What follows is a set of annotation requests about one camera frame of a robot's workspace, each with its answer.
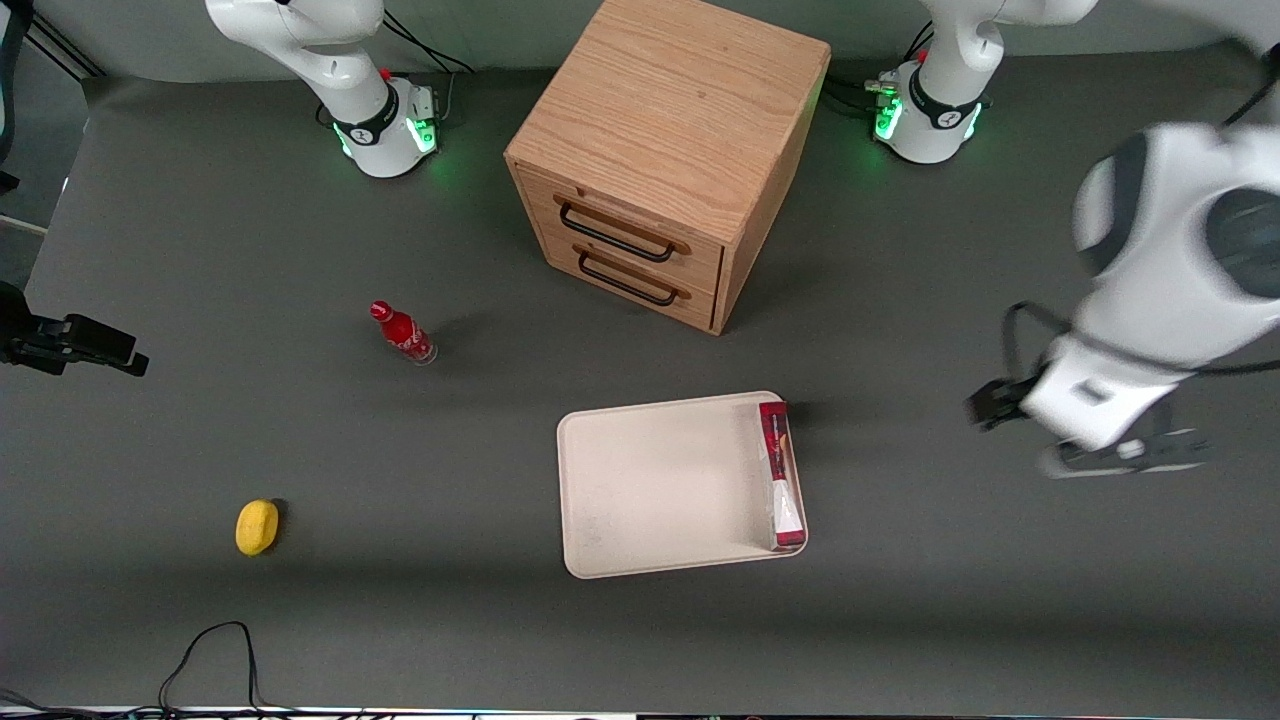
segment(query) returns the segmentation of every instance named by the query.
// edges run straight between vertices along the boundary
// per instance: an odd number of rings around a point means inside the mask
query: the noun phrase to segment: wooden drawer cabinet
[[[700,0],[605,0],[506,152],[548,263],[719,334],[829,58]]]

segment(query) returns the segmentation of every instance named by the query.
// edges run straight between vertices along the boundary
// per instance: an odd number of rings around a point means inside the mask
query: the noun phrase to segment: green led light
[[[413,118],[404,118],[404,126],[408,132],[413,136],[413,142],[417,143],[417,149],[422,154],[428,154],[435,150],[435,123],[431,120],[415,120]]]
[[[973,117],[969,118],[969,129],[964,131],[965,140],[973,137],[973,127],[978,122],[978,113],[982,113],[982,102],[978,102],[978,105],[973,109]]]
[[[347,147],[347,138],[342,136],[342,131],[338,129],[338,123],[333,124],[333,133],[338,136],[338,142],[342,143],[342,154],[351,158],[351,147]]]
[[[888,105],[881,108],[879,115],[876,118],[876,135],[881,140],[888,140],[893,136],[893,128],[897,127],[897,119],[902,115],[902,101],[895,97]]]

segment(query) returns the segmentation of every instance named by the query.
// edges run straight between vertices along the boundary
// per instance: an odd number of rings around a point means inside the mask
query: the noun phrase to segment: gray table surface
[[[500,154],[548,77],[460,78],[443,151],[393,181],[356,172],[301,83],[92,88],[29,299],[154,361],[0,373],[3,684],[146,702],[241,619],[287,705],[1280,714],[1280,377],[1179,391],[1220,448],[1181,474],[1051,482],[1048,433],[961,410],[1006,305],[1087,291],[1088,167],[1149,122],[1224,117],[1245,59],[1011,59],[945,167],[820,110],[721,338],[543,261]],[[378,297],[435,333],[435,365],[383,345]],[[751,389],[794,404],[809,548],[572,578],[559,418]],[[232,527],[260,496],[289,534],[247,560]],[[243,702],[243,661],[210,638],[174,700]]]

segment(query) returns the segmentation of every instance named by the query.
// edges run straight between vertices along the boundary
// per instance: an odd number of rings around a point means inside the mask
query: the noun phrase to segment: bottle cap
[[[392,310],[392,306],[387,302],[378,300],[369,306],[369,314],[372,315],[379,323],[385,323],[392,319],[392,315],[394,315],[396,311]]]

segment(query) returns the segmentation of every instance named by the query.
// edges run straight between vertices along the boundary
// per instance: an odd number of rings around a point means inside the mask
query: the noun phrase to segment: wood grain top
[[[507,154],[732,245],[829,56],[700,0],[605,0]]]

